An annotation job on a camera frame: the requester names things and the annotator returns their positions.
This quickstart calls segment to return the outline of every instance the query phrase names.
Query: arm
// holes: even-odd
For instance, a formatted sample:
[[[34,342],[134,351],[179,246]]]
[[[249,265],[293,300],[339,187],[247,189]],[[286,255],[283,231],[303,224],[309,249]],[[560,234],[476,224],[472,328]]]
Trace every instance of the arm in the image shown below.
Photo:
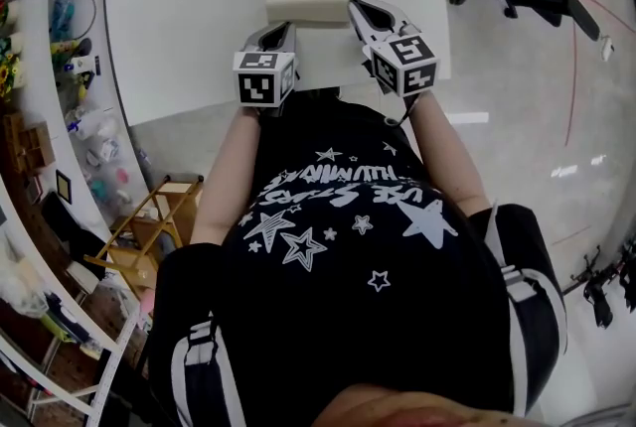
[[[432,183],[466,216],[488,209],[479,172],[432,92],[419,98],[410,123]]]
[[[258,116],[252,109],[240,108],[206,180],[191,243],[221,245],[243,214],[259,138]]]

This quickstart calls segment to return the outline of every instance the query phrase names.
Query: white tile floor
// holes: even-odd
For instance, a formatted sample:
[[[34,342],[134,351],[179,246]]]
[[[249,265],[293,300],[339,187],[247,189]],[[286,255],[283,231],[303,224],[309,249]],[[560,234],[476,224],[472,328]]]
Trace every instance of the white tile floor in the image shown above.
[[[634,0],[598,0],[636,27]],[[532,208],[562,284],[579,270],[583,253],[601,243],[630,178],[636,156],[636,38],[583,0],[616,53],[577,30],[578,72],[570,137],[573,26],[553,28],[519,9],[506,19],[497,0],[449,7],[452,79],[435,93],[449,113],[485,111],[488,123],[458,126],[492,200]],[[348,87],[344,98],[397,116],[400,103],[374,84]],[[138,125],[133,132],[153,174],[207,175],[236,110],[233,103]],[[600,164],[592,164],[603,157]],[[576,167],[575,173],[564,173]]]

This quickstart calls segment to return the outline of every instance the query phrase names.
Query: white star print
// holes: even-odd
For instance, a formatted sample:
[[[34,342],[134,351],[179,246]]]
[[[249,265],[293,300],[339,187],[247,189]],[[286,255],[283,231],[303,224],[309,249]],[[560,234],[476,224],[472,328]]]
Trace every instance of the white star print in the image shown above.
[[[327,250],[327,247],[312,239],[312,230],[313,228],[310,227],[300,236],[294,236],[287,232],[280,234],[290,247],[287,251],[287,255],[285,255],[285,258],[282,260],[282,264],[297,260],[305,267],[305,270],[311,272],[311,267],[314,263],[314,254]],[[299,250],[298,243],[304,243],[307,248],[304,251]]]
[[[369,282],[367,282],[367,284],[376,288],[376,293],[380,293],[380,290],[384,287],[388,288],[389,286],[391,286],[391,282],[389,282],[389,280],[387,279],[387,275],[389,275],[389,272],[378,273],[374,270],[373,273],[373,277]],[[376,279],[382,279],[382,282],[378,283],[376,282]]]
[[[286,212],[283,210],[282,212],[278,212],[276,215],[269,216],[265,213],[260,214],[260,224],[255,227],[252,231],[250,231],[246,236],[243,237],[243,240],[247,240],[251,238],[255,234],[262,233],[262,239],[265,242],[265,249],[267,253],[271,252],[271,247],[274,244],[274,239],[276,238],[276,232],[279,229],[285,229],[286,227],[295,227],[296,224],[290,222],[289,220],[285,220],[282,216]]]
[[[330,148],[326,152],[316,152],[316,153],[318,154],[318,157],[320,157],[318,159],[318,162],[320,162],[323,159],[331,159],[333,162],[336,162],[336,155],[342,155],[341,152],[334,152],[333,148]]]
[[[410,226],[402,236],[413,236],[423,234],[430,244],[440,249],[444,245],[444,232],[448,231],[453,236],[457,236],[457,231],[453,229],[441,213],[442,201],[435,200],[425,209],[407,205],[398,201],[397,206],[410,219]]]
[[[368,215],[359,216],[356,215],[356,223],[351,227],[351,229],[357,229],[360,234],[365,234],[367,229],[373,229],[374,227],[369,223],[370,217]]]
[[[391,153],[394,154],[394,156],[396,155],[397,150],[393,146],[391,146],[389,143],[385,143],[385,150],[389,150]]]
[[[335,240],[336,239],[336,234],[338,234],[336,231],[333,230],[333,228],[329,228],[326,231],[322,231],[325,233],[325,239],[326,240]]]
[[[252,220],[252,214],[250,213],[246,213],[245,215],[242,216],[242,219],[240,220],[240,222],[238,223],[238,225],[240,226],[245,226],[250,220]]]

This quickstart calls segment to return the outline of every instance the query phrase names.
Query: white box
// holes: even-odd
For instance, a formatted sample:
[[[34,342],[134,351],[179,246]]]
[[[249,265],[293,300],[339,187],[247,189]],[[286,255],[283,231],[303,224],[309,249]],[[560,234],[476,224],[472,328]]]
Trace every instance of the white box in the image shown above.
[[[235,53],[234,78],[238,104],[278,107],[294,89],[294,53]]]
[[[423,34],[370,44],[373,75],[378,83],[400,97],[430,89],[437,81],[439,58]]]

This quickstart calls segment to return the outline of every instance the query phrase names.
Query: black t-shirt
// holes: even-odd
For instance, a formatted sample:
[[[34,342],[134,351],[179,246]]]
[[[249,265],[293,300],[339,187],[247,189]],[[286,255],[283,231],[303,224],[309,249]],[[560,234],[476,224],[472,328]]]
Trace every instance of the black t-shirt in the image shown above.
[[[362,113],[263,128],[253,203],[224,244],[162,265],[150,378],[177,424],[310,425],[356,383],[513,410],[510,281],[484,243],[490,211],[466,218],[403,134]],[[506,264],[557,288],[532,212],[501,207],[497,224]],[[528,407],[558,353],[545,288],[515,307]]]

